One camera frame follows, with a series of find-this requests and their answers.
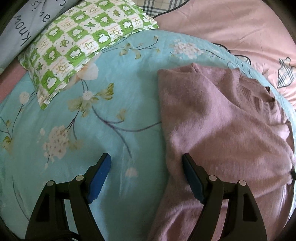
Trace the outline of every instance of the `blue gripper pad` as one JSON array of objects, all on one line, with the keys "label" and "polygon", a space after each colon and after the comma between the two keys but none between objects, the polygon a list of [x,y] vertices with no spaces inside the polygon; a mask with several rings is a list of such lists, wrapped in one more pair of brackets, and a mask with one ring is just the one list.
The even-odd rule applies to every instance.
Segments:
[{"label": "blue gripper pad", "polygon": [[102,160],[100,167],[97,172],[94,174],[94,177],[89,184],[89,192],[86,197],[88,204],[91,204],[93,200],[97,199],[99,193],[103,187],[103,184],[106,180],[106,177],[111,168],[111,156],[107,154],[105,158]]},{"label": "blue gripper pad", "polygon": [[199,200],[202,204],[205,203],[206,197],[203,194],[203,185],[201,180],[199,179],[197,173],[194,171],[192,165],[189,160],[184,155],[182,157],[184,174],[186,176],[187,182],[193,192],[194,197]]}]

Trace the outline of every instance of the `bed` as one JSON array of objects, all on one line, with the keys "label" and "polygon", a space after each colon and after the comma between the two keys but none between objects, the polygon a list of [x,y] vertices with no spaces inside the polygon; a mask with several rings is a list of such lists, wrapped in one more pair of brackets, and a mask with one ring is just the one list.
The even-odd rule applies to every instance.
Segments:
[{"label": "bed", "polygon": [[[0,214],[20,238],[48,180],[69,181],[108,152],[112,169],[90,206],[97,225],[105,240],[146,239],[169,176],[159,115],[156,72],[160,68],[192,62],[239,68],[270,87],[293,133],[296,130],[293,27],[287,27],[289,33],[265,3],[135,3],[155,17],[160,29],[133,34],[104,49],[85,63],[45,110],[36,100],[42,93],[16,60],[0,75]],[[194,48],[182,54],[178,46],[184,44]],[[85,107],[77,108],[82,103]],[[53,141],[59,143],[58,150]],[[267,226],[270,240],[295,208],[294,183],[285,190],[285,215],[277,230]],[[69,203],[66,211],[70,217]],[[72,218],[69,225],[75,231]]]}]

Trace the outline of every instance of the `round metal screw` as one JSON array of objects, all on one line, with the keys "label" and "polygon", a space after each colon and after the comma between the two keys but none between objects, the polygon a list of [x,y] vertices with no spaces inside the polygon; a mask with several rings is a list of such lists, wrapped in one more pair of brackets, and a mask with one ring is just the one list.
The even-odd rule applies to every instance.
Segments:
[{"label": "round metal screw", "polygon": [[246,186],[247,185],[247,183],[244,180],[240,180],[239,181],[239,184],[242,185],[242,186]]},{"label": "round metal screw", "polygon": [[46,185],[48,185],[49,187],[52,186],[54,184],[54,181],[50,180],[46,183]]},{"label": "round metal screw", "polygon": [[84,176],[83,175],[78,175],[77,177],[76,177],[76,180],[77,181],[82,181],[84,179]]},{"label": "round metal screw", "polygon": [[211,180],[211,181],[216,181],[217,180],[217,177],[216,176],[214,176],[214,175],[210,175],[209,176],[209,179]]}]

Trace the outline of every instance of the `blue blanket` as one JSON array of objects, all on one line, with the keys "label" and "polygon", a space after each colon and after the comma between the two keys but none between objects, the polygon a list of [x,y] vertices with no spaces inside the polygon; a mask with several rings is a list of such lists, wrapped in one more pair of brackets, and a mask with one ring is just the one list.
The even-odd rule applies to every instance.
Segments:
[{"label": "blue blanket", "polygon": [[[144,240],[168,179],[157,70],[192,62],[240,68],[270,86],[296,130],[288,101],[224,48],[183,34],[139,32],[88,63],[45,110],[28,74],[0,105],[0,215],[11,231],[24,237],[48,180],[70,181],[107,152],[112,168],[90,205],[93,216],[106,240]],[[75,231],[69,203],[67,214]]]}]

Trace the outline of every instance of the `beige plaid fabric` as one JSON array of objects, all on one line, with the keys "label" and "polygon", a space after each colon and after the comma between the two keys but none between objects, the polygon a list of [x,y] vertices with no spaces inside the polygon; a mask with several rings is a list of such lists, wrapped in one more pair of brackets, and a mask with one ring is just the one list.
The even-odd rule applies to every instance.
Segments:
[{"label": "beige plaid fabric", "polygon": [[154,17],[161,13],[177,8],[187,0],[133,0],[149,16]]}]

